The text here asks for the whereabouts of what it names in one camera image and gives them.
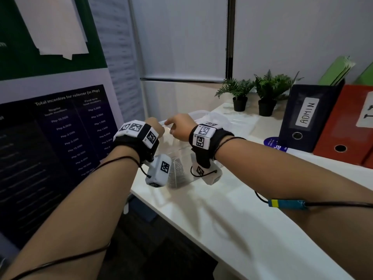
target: person's left hand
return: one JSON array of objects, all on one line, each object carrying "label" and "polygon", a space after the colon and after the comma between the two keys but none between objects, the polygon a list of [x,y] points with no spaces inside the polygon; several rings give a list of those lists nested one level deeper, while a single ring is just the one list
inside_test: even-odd
[{"label": "person's left hand", "polygon": [[156,118],[154,117],[147,118],[145,122],[156,130],[156,132],[159,135],[158,138],[161,138],[163,134],[165,133],[165,128],[162,127],[162,125],[158,122]]}]

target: black plant pot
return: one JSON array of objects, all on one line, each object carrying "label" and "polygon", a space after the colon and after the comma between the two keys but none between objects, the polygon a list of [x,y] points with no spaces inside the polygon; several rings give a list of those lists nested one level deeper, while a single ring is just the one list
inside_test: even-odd
[{"label": "black plant pot", "polygon": [[261,99],[259,100],[259,115],[263,117],[269,117],[272,115],[273,109],[276,106],[277,101],[273,99]]},{"label": "black plant pot", "polygon": [[246,96],[233,97],[233,108],[234,108],[234,110],[237,111],[237,112],[245,111],[246,102],[247,102],[247,97]]}]

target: forearm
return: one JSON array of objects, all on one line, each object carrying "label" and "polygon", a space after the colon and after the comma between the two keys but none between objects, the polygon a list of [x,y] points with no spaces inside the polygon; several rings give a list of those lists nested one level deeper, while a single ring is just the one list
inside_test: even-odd
[{"label": "forearm", "polygon": [[[242,182],[269,199],[373,203],[373,191],[305,160],[250,141],[228,141],[215,157]],[[283,212],[354,278],[373,278],[372,209],[317,207]]]},{"label": "forearm", "polygon": [[[137,153],[116,147],[105,161]],[[103,166],[84,179],[54,210],[22,249],[3,279],[9,279],[52,260],[81,254],[106,245],[117,225],[138,166],[121,159]],[[35,273],[28,279],[95,279],[105,253]]]}]

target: fern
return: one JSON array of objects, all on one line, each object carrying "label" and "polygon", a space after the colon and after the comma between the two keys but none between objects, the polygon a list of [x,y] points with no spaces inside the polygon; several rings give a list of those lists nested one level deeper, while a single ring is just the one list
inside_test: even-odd
[{"label": "fern", "polygon": [[251,80],[236,80],[226,79],[223,81],[223,86],[218,89],[215,96],[220,98],[223,93],[230,93],[235,97],[246,96],[255,86]]},{"label": "fern", "polygon": [[289,96],[283,94],[285,91],[291,89],[295,80],[301,80],[297,78],[299,72],[296,74],[294,79],[291,77],[281,74],[272,76],[271,70],[263,76],[255,75],[255,87],[260,99],[264,100],[285,100]]}]

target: hand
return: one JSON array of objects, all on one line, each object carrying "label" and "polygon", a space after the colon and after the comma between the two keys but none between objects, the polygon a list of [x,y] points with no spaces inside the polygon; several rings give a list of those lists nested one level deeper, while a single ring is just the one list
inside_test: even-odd
[{"label": "hand", "polygon": [[161,138],[163,134],[165,133],[165,128],[161,126],[161,124],[158,122],[156,118],[154,117],[147,118],[145,122],[156,130],[156,132],[159,135],[158,138]]},{"label": "hand", "polygon": [[189,134],[197,126],[197,123],[188,114],[177,114],[169,118],[165,122],[165,125],[167,126],[172,123],[173,126],[171,127],[170,134],[181,141],[189,141]]}]

